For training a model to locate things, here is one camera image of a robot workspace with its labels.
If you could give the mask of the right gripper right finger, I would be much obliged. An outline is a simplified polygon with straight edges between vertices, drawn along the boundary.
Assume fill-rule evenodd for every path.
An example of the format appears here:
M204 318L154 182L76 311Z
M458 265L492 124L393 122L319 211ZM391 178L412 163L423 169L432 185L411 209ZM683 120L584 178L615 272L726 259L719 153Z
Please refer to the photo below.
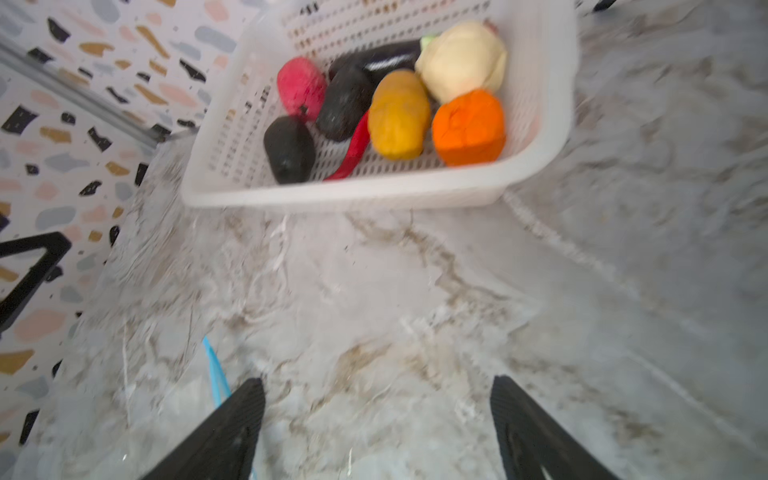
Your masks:
M512 378L493 379L490 408L508 479L617 479Z

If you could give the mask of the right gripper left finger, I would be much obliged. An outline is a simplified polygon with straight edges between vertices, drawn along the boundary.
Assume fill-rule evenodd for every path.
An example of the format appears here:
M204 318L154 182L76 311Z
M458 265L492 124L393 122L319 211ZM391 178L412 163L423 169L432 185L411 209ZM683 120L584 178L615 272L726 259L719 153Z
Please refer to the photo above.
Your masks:
M247 379L143 478L249 479L265 405L262 381Z

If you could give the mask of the clear zip top bag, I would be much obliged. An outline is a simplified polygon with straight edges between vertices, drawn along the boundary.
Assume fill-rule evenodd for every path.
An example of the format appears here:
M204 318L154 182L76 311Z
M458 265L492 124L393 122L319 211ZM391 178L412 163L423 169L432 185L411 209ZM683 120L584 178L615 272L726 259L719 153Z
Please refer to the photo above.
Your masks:
M211 339L233 386L265 383L265 426L257 448L263 477L307 478L324 468L337 439L311 422L318 384L305 345L263 335ZM119 336L89 340L66 363L45 407L27 469L34 479L136 479L170 452L215 407L200 344Z

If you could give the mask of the white plastic basket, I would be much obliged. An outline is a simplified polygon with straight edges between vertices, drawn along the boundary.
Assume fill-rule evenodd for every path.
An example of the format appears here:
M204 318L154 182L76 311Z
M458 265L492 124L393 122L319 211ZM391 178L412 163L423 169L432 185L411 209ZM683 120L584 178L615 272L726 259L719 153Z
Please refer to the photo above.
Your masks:
M179 195L190 207L249 206L281 212L421 209L486 205L548 166L574 113L579 64L571 1L281 1L256 5L219 79ZM333 178L345 143L314 138L309 179L276 182L263 136L284 114L280 68L304 56L327 68L338 56L436 34L463 21L493 24L508 51L498 91L507 141L493 163L448 167L431 143L410 161L368 151L350 177Z

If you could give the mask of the black toy avocado front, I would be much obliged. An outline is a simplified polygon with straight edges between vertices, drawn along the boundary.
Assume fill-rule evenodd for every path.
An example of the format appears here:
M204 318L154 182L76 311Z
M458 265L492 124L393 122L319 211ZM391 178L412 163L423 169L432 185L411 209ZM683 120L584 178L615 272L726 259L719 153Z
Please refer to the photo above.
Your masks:
M316 161L312 135L299 118L276 118L264 134L264 149L278 184L304 183Z

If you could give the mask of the black toy avocado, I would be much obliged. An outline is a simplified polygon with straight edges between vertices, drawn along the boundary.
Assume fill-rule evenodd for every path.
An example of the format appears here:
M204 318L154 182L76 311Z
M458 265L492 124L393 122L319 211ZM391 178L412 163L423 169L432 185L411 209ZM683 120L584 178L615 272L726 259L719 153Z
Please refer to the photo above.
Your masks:
M333 142L350 139L369 109L374 91L375 84L365 70L355 66L340 70L326 89L317 129Z
M299 118L276 118L264 134L264 149L278 184L304 183L316 161L312 135Z

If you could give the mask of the pink toy fruit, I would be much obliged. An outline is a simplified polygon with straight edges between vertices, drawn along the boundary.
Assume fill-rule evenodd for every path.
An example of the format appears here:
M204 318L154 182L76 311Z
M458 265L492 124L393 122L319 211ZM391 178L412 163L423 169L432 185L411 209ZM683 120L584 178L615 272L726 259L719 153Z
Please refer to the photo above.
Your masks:
M307 58L295 57L277 75L277 88L286 112L315 122L325 100L328 83L324 74Z

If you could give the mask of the yellow toy potato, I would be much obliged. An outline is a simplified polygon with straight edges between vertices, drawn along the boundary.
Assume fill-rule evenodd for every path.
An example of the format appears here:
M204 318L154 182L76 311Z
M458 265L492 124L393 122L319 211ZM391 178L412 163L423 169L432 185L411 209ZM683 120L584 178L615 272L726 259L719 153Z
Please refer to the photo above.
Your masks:
M430 119L427 91L419 76L407 69L387 74L378 84L369 109L373 149L393 161L418 157Z

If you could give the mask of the cream toy garlic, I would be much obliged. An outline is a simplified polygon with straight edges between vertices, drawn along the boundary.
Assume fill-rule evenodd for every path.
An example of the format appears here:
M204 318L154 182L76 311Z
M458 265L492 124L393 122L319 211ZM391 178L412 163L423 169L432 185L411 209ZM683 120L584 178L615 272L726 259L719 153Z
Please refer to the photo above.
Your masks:
M495 93L507 69L505 43L479 21L454 25L422 48L415 63L431 96L446 104L474 90Z

